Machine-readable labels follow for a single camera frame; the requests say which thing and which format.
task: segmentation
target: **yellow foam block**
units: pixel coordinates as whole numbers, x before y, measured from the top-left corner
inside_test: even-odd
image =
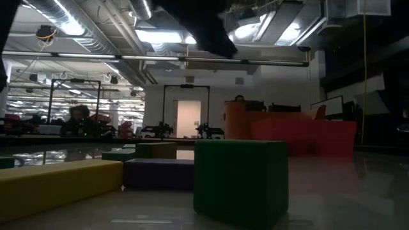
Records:
[[[0,170],[0,223],[119,190],[123,163],[83,160]]]

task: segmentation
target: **doorway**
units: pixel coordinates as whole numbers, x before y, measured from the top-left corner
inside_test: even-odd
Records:
[[[201,102],[179,100],[177,104],[176,137],[197,136],[196,128],[200,124]]]

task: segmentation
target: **person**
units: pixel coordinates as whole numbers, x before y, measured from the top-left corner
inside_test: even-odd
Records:
[[[235,97],[235,101],[236,101],[236,102],[245,101],[244,96],[243,96],[243,95],[237,95],[237,96]]]
[[[98,136],[98,125],[89,118],[89,109],[85,105],[70,108],[71,118],[61,127],[61,135]]]

